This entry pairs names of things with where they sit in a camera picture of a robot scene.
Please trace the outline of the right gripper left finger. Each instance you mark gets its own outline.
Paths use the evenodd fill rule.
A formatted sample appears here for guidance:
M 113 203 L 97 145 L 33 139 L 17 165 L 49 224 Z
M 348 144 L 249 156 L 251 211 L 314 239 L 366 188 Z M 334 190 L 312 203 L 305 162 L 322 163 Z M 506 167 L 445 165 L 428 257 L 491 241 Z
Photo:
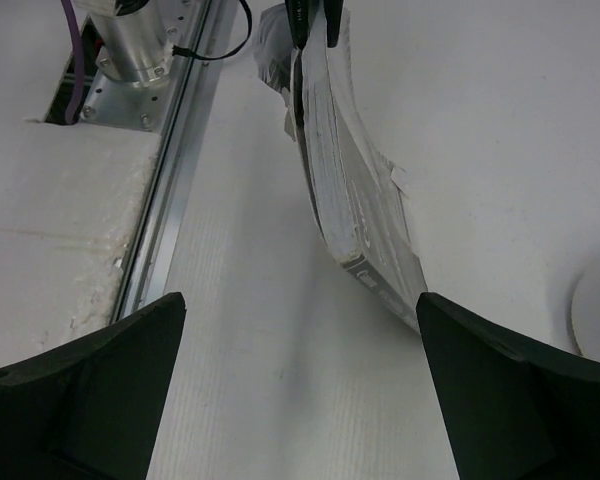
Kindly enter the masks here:
M 186 318 L 170 293 L 0 368 L 0 479 L 144 479 Z

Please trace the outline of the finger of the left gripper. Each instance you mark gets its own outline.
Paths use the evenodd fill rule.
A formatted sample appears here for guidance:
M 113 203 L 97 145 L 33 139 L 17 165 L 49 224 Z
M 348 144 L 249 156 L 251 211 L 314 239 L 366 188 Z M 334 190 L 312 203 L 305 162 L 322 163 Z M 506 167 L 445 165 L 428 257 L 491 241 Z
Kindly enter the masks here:
M 324 0 L 323 11 L 327 27 L 327 46 L 334 48 L 337 46 L 340 37 L 344 0 Z
M 284 5 L 293 44 L 296 48 L 303 49 L 309 35 L 312 2 L 310 0 L 285 0 Z

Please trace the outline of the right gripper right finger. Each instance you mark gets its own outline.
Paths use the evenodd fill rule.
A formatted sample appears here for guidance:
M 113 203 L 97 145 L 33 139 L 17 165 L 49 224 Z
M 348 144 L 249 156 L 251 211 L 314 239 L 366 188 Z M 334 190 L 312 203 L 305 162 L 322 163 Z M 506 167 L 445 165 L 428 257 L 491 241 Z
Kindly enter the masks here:
M 600 363 L 436 293 L 417 318 L 462 479 L 600 479 Z

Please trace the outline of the grey booklet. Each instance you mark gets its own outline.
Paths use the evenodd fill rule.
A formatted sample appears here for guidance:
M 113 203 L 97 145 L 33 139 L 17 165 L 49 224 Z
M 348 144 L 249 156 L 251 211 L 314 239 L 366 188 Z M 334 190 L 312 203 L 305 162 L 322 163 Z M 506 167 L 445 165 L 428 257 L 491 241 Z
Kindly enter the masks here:
M 343 14 L 338 44 L 330 48 L 326 21 L 318 18 L 299 50 L 284 5 L 275 5 L 261 14 L 254 58 L 260 79 L 285 101 L 285 130 L 298 145 L 329 254 L 418 329 L 416 304 L 427 285 L 394 181 L 400 170 L 373 145 L 356 108 L 349 26 Z

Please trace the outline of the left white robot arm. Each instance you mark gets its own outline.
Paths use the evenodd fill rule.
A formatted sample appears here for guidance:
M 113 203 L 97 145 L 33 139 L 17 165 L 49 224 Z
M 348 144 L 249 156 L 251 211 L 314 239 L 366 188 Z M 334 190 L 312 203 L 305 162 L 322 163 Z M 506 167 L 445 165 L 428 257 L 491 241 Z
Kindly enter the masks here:
M 105 54 L 97 60 L 103 75 L 113 82 L 136 88 L 162 81 L 176 57 L 217 62 L 237 55 L 250 40 L 254 27 L 251 8 L 246 1 L 241 1 L 239 5 L 247 23 L 245 39 L 222 55 L 209 56 L 170 40 L 154 1 L 68 1 L 66 4 L 86 11 L 103 40 Z M 305 48 L 318 15 L 326 24 L 327 46 L 337 46 L 344 13 L 342 1 L 286 1 L 280 7 L 283 25 L 289 30 L 295 49 Z

